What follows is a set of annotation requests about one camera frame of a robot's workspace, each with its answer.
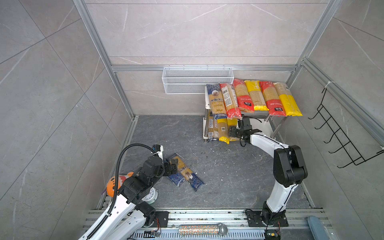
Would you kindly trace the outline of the blue clear spaghetti bag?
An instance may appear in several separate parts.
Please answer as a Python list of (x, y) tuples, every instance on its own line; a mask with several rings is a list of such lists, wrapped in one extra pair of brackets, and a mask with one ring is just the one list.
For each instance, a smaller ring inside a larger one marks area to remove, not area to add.
[(173, 154), (169, 160), (178, 160), (178, 170), (191, 187), (196, 192), (205, 183), (184, 163), (183, 158), (178, 154)]

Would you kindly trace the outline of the blue yellow Ankara spaghetti bag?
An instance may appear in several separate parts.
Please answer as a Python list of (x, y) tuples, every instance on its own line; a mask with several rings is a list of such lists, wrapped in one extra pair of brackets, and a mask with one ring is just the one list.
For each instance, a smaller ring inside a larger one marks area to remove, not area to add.
[(213, 113), (214, 119), (226, 119), (226, 107), (220, 85), (207, 84), (206, 87), (208, 91), (209, 105)]

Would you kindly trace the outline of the blue Barilla spaghetti box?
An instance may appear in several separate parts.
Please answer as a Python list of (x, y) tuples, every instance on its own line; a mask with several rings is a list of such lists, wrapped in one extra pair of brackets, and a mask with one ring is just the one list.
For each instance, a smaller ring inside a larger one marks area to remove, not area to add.
[(165, 173), (164, 176), (179, 187), (185, 180), (178, 170), (178, 160), (169, 160), (166, 159), (164, 162)]

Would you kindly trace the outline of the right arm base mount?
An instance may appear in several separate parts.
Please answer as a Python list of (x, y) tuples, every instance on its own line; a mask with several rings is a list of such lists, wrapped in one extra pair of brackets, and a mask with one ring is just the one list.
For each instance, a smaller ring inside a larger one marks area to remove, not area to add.
[(288, 227), (286, 211), (272, 213), (268, 210), (254, 211), (247, 209), (244, 211), (249, 227)]

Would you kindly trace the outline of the yellow clear spaghetti bag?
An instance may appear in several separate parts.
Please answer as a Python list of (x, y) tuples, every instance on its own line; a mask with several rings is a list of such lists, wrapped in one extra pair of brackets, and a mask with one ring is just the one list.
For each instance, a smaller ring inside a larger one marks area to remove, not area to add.
[(284, 107), (285, 113), (290, 117), (301, 117), (301, 113), (290, 89), (285, 83), (274, 83), (276, 91)]

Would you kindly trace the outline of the yellow Stature spaghetti bag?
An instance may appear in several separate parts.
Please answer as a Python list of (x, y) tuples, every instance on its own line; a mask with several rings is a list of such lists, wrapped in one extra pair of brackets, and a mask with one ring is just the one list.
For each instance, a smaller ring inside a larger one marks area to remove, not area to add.
[(260, 81), (245, 80), (245, 85), (253, 101), (254, 111), (269, 111), (263, 93), (261, 92)]

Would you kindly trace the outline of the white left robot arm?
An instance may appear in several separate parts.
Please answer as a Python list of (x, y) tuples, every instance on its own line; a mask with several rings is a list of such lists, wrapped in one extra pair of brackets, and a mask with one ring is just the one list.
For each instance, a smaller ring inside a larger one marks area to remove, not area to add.
[(115, 183), (114, 195), (107, 209), (83, 234), (81, 240), (126, 240), (138, 229), (150, 227), (155, 222), (156, 210), (143, 199), (150, 194), (154, 185), (162, 178), (178, 172), (178, 160), (163, 160), (164, 147), (144, 144), (130, 144), (121, 151), (115, 172), (119, 179), (119, 169), (125, 152), (132, 147), (150, 150), (152, 155), (127, 178), (119, 187)]

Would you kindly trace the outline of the red white label spaghetti bag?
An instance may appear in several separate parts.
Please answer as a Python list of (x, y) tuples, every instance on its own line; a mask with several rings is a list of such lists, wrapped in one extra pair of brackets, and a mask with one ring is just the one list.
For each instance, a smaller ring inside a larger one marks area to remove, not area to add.
[(224, 98), (227, 117), (229, 119), (242, 119), (241, 110), (238, 105), (235, 89), (232, 84), (220, 84)]

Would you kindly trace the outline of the red horizontal spaghetti bag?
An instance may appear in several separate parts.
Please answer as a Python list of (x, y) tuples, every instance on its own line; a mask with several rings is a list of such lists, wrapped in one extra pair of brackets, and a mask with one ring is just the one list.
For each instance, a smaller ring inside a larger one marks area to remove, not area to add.
[(272, 82), (260, 82), (260, 86), (267, 108), (269, 109), (269, 115), (286, 117), (287, 115), (274, 84)]

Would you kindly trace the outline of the red end long spaghetti bag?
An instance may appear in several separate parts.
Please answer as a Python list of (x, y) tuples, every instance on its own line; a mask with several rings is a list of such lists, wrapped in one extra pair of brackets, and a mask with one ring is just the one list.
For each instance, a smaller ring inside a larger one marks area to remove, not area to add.
[(234, 79), (233, 86), (237, 96), (238, 106), (241, 111), (246, 113), (254, 112), (254, 104), (249, 95), (246, 84), (243, 80)]

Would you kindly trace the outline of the yellow end spaghetti bag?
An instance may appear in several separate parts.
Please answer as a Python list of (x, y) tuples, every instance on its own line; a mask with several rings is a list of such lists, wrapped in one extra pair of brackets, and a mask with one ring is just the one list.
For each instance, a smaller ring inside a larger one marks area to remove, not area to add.
[[(227, 118), (227, 123), (228, 123), (228, 129), (230, 130), (231, 127), (237, 127), (238, 126), (238, 119), (229, 119)], [(236, 138), (236, 137), (231, 137), (229, 136), (229, 140), (230, 142), (235, 142), (235, 141), (239, 141), (240, 139), (239, 138)]]
[(229, 144), (230, 138), (229, 138), (229, 128), (228, 128), (227, 118), (218, 119), (217, 125), (218, 125), (219, 141)]

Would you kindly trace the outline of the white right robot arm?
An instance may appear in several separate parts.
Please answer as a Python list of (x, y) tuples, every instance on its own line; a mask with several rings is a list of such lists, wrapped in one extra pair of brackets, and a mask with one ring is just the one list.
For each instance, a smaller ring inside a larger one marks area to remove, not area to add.
[(249, 117), (237, 120), (229, 127), (229, 137), (258, 147), (273, 157), (275, 184), (269, 198), (264, 202), (261, 220), (265, 226), (273, 226), (285, 216), (287, 203), (295, 189), (307, 178), (308, 170), (302, 150), (296, 145), (283, 144), (252, 126)]

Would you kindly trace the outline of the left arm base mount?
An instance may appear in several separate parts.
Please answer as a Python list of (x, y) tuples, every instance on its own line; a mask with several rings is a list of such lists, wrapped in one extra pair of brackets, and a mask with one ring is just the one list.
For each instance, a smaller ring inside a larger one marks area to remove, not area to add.
[(167, 211), (155, 212), (147, 217), (144, 227), (157, 228), (160, 225), (160, 228), (166, 228), (169, 222), (169, 214)]

